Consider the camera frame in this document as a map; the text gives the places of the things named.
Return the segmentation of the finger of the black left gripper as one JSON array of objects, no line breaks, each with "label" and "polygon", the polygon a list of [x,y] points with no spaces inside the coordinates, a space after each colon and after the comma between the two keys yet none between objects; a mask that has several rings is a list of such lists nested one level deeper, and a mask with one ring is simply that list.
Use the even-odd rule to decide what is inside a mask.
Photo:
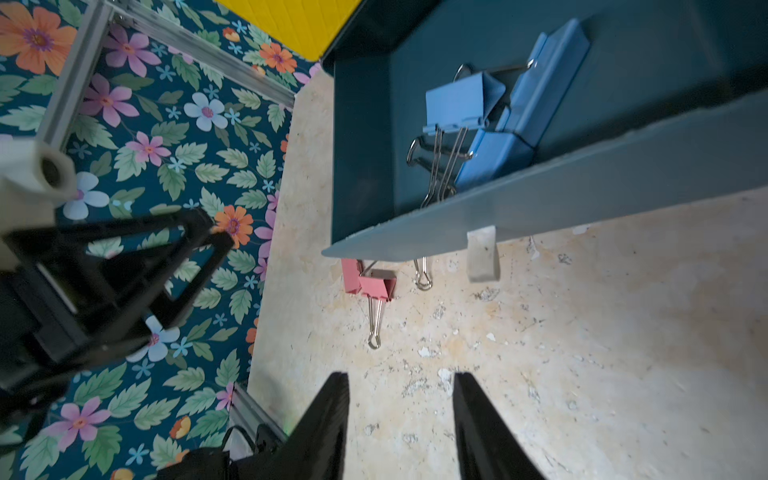
[{"label": "finger of the black left gripper", "polygon": [[153,315],[174,327],[234,245],[202,209],[4,234],[1,381],[90,370],[146,346]]}]

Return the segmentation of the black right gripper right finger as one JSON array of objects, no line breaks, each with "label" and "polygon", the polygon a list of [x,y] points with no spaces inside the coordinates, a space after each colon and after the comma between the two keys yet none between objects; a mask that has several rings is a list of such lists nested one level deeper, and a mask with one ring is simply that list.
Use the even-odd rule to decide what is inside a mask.
[{"label": "black right gripper right finger", "polygon": [[453,411],[462,479],[545,478],[471,373],[454,374]]}]

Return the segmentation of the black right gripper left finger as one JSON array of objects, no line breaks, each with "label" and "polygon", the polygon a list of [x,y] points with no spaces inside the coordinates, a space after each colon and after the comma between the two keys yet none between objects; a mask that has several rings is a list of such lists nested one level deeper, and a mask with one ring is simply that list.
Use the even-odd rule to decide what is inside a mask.
[{"label": "black right gripper left finger", "polygon": [[332,373],[292,433],[283,432],[250,396],[233,412],[245,422],[252,454],[233,462],[235,479],[341,479],[344,474],[350,388]]}]

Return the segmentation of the yellow top drawer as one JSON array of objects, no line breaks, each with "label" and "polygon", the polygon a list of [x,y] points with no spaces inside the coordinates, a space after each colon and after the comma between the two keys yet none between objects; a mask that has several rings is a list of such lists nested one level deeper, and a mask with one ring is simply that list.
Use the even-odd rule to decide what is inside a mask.
[{"label": "yellow top drawer", "polygon": [[320,60],[362,4],[360,0],[221,0],[273,39],[310,61]]}]

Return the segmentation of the blue binder clip bottom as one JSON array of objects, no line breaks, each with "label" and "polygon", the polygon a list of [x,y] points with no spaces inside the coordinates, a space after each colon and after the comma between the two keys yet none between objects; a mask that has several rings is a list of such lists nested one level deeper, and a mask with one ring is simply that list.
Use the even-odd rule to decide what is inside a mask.
[{"label": "blue binder clip bottom", "polygon": [[575,18],[550,34],[540,34],[529,55],[530,67],[517,78],[509,96],[502,130],[537,148],[589,49]]}]

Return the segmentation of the teal drawer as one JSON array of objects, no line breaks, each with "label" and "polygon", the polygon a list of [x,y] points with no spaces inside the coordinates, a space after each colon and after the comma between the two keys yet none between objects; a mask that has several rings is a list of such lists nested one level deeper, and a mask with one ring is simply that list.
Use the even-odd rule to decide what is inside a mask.
[{"label": "teal drawer", "polygon": [[[426,95],[461,66],[508,91],[568,50],[531,111],[554,106],[523,159],[432,205]],[[408,261],[763,187],[763,1],[365,1],[322,58],[334,80],[325,255]]]}]

